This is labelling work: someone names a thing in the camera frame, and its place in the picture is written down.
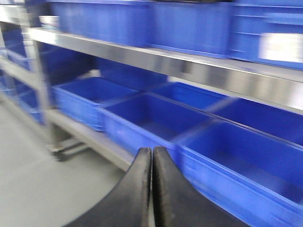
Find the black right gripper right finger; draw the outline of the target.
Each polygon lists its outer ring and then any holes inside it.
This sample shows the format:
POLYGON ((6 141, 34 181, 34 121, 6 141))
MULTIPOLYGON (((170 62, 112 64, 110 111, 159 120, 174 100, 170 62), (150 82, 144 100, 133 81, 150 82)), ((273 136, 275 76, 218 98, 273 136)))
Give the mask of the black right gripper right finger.
POLYGON ((165 147, 153 149, 152 196, 158 227, 240 227, 241 220, 201 195, 165 147))

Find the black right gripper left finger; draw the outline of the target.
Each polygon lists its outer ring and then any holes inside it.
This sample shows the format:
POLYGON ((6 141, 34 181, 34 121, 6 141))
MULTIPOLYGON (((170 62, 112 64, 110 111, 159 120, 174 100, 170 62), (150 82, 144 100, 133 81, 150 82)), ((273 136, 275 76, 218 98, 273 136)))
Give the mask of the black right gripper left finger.
POLYGON ((67 227, 147 227, 152 151, 140 148, 118 184, 67 227))

